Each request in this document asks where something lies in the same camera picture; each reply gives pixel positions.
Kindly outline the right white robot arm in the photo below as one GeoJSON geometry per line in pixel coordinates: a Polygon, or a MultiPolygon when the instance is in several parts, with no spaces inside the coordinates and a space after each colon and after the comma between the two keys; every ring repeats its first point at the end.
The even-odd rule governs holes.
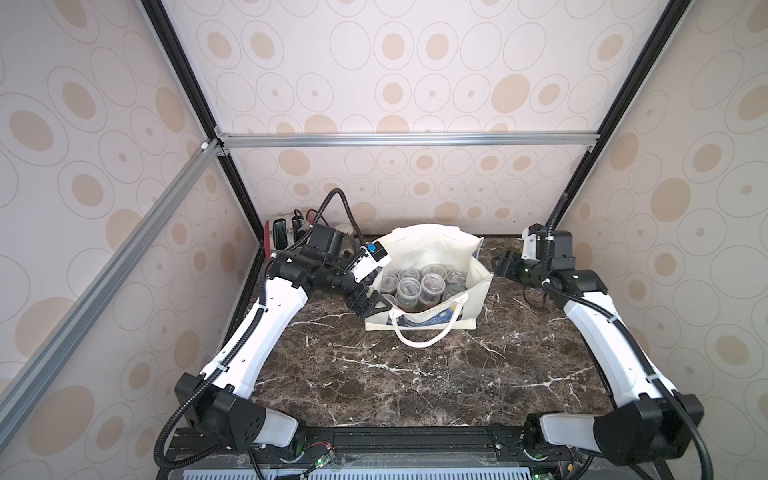
{"type": "Polygon", "coordinates": [[[525,259],[507,251],[494,273],[525,286],[540,286],[577,327],[593,356],[614,408],[607,414],[531,414],[529,445],[575,447],[616,466],[678,459],[694,447],[704,479],[713,462],[698,426],[704,407],[683,394],[645,354],[618,313],[607,286],[572,258],[525,259]]]}

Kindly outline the cream canvas tote bag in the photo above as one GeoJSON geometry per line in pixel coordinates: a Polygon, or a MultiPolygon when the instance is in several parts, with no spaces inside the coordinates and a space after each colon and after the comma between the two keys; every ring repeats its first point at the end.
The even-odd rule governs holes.
{"type": "Polygon", "coordinates": [[[365,320],[367,331],[392,331],[416,349],[454,330],[473,330],[493,274],[479,260],[484,239],[456,226],[402,227],[378,239],[390,262],[372,289],[391,306],[365,320]]]}

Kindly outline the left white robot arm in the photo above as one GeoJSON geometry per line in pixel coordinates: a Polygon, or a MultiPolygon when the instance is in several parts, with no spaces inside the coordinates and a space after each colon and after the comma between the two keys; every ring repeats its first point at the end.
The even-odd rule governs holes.
{"type": "Polygon", "coordinates": [[[311,294],[340,295],[361,319],[389,309],[364,280],[390,260],[380,242],[363,246],[349,262],[322,259],[309,248],[275,255],[266,266],[260,296],[236,333],[198,375],[185,374],[177,382],[180,405],[158,434],[153,451],[156,465],[180,469],[220,450],[242,453],[261,444],[284,449],[293,458],[300,456],[305,441],[302,423],[253,403],[250,396],[256,380],[311,294]],[[200,453],[172,460],[165,446],[181,419],[213,443],[200,453]]]}

